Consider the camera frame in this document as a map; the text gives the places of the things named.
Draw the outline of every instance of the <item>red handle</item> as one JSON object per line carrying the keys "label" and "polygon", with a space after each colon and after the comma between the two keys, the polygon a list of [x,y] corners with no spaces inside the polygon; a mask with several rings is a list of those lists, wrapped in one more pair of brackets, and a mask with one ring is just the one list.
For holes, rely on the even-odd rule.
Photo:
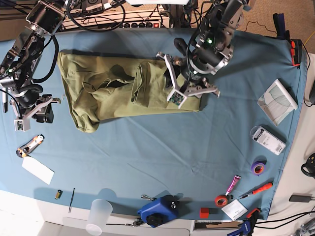
{"label": "red handle", "polygon": [[268,188],[271,188],[271,187],[272,187],[272,182],[267,183],[267,184],[265,184],[264,186],[262,186],[262,187],[260,187],[260,188],[258,188],[258,189],[256,189],[256,190],[254,190],[254,191],[252,191],[252,193],[253,193],[253,194],[256,194],[256,193],[259,193],[259,192],[264,191],[264,190],[266,190],[266,189],[268,189]]}

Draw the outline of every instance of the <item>screwdriver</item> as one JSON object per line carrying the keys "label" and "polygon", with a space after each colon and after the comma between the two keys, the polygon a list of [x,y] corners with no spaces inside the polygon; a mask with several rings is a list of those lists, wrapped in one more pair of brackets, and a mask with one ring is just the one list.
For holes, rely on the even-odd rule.
{"label": "screwdriver", "polygon": [[254,195],[254,194],[256,194],[256,193],[262,192],[262,191],[264,191],[264,190],[266,190],[266,189],[268,189],[268,188],[271,188],[271,187],[272,187],[272,182],[269,182],[269,183],[267,183],[267,184],[264,184],[264,185],[261,186],[260,188],[253,190],[253,191],[250,192],[249,194],[245,194],[245,195],[241,196],[239,199],[246,198],[246,197],[248,197],[248,196],[250,196],[250,195]]}

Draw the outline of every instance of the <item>olive green cloth bag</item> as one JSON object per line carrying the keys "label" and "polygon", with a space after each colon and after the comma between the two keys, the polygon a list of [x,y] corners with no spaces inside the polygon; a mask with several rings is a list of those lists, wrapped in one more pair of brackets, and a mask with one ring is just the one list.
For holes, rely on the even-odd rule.
{"label": "olive green cloth bag", "polygon": [[171,88],[165,88],[166,65],[161,60],[60,52],[58,66],[70,113],[83,132],[96,131],[101,120],[110,118],[199,111],[196,97],[181,109],[166,101]]}

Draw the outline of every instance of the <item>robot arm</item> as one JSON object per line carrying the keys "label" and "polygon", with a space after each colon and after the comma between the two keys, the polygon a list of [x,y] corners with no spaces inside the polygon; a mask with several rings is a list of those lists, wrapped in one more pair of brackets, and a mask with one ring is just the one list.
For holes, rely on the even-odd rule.
{"label": "robot arm", "polygon": [[[162,52],[157,57],[171,62],[166,72],[166,78],[172,82],[173,89],[168,97],[179,106],[189,96],[201,97],[204,93],[220,95],[218,88],[209,84],[205,75],[215,75],[226,66],[233,56],[231,40],[235,30],[243,23],[243,9],[250,10],[255,0],[215,0],[206,12],[199,28],[194,32],[188,45],[181,38],[174,40],[175,47],[183,54],[184,58],[164,56]],[[181,73],[186,82],[179,87],[176,78]]]}
{"label": "robot arm", "polygon": [[[28,130],[30,118],[41,123],[53,122],[51,103],[60,100],[52,98],[50,94],[40,96],[43,88],[39,83],[49,78],[57,62],[59,46],[54,34],[66,17],[63,4],[63,1],[49,3],[41,0],[26,17],[30,25],[19,34],[1,63],[0,85],[15,97],[11,104],[14,105],[17,115],[14,120],[16,130]],[[32,74],[44,50],[44,36],[47,34],[52,37],[55,44],[53,65],[47,76],[36,80]]]}

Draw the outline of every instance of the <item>blue clamp handle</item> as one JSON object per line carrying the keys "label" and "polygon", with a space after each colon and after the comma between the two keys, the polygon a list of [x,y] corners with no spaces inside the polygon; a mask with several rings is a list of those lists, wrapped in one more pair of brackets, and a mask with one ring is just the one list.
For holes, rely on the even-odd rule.
{"label": "blue clamp handle", "polygon": [[227,236],[247,235],[250,231],[251,231],[251,224],[247,220],[242,224],[239,230],[231,232]]}

